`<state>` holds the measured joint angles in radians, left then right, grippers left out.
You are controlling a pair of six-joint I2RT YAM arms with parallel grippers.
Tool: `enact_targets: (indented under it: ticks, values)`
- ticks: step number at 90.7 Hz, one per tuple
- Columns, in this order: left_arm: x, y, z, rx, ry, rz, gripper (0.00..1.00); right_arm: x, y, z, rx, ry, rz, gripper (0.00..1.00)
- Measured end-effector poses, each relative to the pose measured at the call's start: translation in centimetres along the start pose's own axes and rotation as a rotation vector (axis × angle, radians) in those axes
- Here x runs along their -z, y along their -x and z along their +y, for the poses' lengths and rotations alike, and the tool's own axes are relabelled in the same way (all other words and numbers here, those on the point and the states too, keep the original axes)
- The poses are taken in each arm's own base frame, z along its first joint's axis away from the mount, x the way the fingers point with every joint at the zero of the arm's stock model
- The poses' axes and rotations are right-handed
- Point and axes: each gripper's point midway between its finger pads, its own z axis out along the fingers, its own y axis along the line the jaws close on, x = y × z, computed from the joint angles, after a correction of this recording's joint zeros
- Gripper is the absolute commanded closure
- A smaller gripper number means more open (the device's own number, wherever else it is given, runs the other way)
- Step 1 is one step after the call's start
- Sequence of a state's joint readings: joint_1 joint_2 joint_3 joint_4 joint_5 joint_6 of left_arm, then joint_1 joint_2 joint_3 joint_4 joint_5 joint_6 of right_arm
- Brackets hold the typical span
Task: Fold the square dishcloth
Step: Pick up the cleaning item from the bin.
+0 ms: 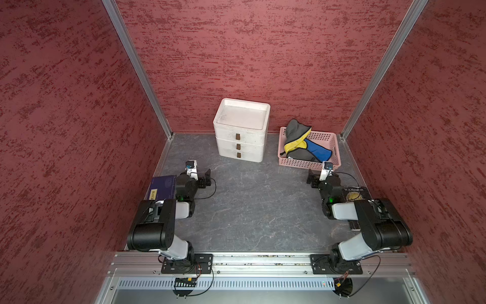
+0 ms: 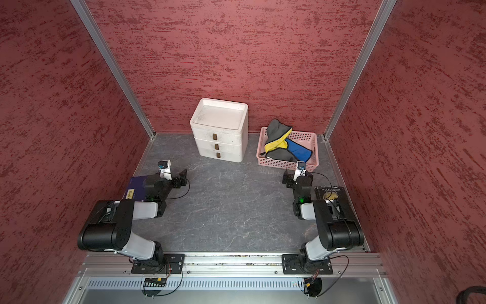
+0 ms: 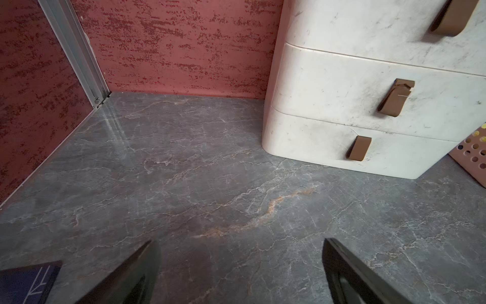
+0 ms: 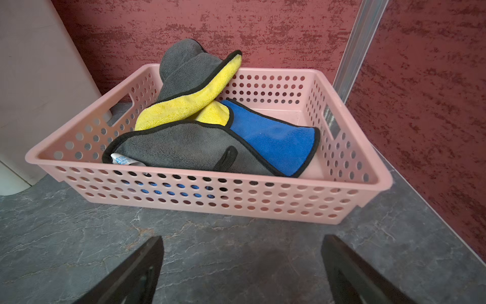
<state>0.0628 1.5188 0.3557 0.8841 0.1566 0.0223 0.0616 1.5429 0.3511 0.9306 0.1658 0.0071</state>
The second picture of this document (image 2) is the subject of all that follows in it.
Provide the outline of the blue grey dishcloth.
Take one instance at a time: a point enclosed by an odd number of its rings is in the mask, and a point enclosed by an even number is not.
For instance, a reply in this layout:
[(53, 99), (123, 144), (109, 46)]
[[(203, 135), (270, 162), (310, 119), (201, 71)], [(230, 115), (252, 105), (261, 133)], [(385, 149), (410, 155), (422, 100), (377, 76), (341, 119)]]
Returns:
[(294, 142), (291, 139), (285, 139), (285, 142), (287, 143), (287, 150), (288, 152), (292, 155), (293, 159), (297, 162), (307, 162), (313, 155), (313, 152)]

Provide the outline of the yellow grey dishcloth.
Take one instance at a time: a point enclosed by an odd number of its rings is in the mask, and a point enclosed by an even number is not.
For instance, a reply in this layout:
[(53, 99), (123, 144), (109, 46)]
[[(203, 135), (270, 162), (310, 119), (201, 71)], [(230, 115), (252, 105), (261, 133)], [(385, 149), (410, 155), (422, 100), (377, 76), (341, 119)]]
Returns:
[(268, 139), (264, 145), (264, 152), (259, 155), (268, 157), (268, 153), (270, 153), (277, 160), (297, 162), (296, 156), (290, 152), (289, 144), (286, 142), (291, 132), (291, 126), (285, 125), (277, 119), (273, 119), (267, 127)]

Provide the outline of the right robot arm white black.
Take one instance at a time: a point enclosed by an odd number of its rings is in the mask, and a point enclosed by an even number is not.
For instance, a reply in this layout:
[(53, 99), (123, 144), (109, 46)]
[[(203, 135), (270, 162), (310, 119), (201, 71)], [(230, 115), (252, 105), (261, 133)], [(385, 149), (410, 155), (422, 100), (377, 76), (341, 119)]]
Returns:
[(350, 206), (346, 190), (340, 186), (314, 186), (314, 175), (288, 170), (282, 183), (292, 190), (292, 211), (300, 220), (314, 221), (317, 237), (304, 243), (295, 257), (286, 258), (286, 266), (309, 273), (330, 268), (330, 257), (364, 245), (365, 236)]

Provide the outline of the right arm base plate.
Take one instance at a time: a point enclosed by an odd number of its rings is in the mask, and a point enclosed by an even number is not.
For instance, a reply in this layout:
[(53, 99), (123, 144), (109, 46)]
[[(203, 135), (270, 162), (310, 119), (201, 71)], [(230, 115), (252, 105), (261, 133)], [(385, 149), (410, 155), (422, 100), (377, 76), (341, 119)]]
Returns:
[(297, 254), (282, 255), (282, 268), (285, 275), (331, 275), (334, 273), (331, 261), (325, 260), (312, 261)]

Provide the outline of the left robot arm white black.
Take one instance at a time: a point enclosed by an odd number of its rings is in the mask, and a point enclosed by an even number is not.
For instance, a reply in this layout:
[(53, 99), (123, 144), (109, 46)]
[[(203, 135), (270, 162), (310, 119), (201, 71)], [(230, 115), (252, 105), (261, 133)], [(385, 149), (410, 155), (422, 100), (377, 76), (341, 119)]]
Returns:
[(89, 252), (112, 252), (129, 259), (133, 274), (182, 273), (185, 255), (164, 254), (158, 241), (132, 230), (133, 222), (163, 216), (173, 189), (189, 187), (187, 170), (131, 178), (121, 200), (99, 200), (78, 235), (77, 246)]

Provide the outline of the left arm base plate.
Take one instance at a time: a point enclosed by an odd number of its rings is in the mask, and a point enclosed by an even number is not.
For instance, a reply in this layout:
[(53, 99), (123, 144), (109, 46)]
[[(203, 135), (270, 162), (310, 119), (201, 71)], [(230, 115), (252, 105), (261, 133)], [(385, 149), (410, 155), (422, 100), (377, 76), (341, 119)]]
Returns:
[(165, 275), (181, 274), (184, 266), (185, 255), (181, 253), (165, 253), (160, 261), (150, 260), (135, 260), (132, 263), (132, 274), (154, 274)]

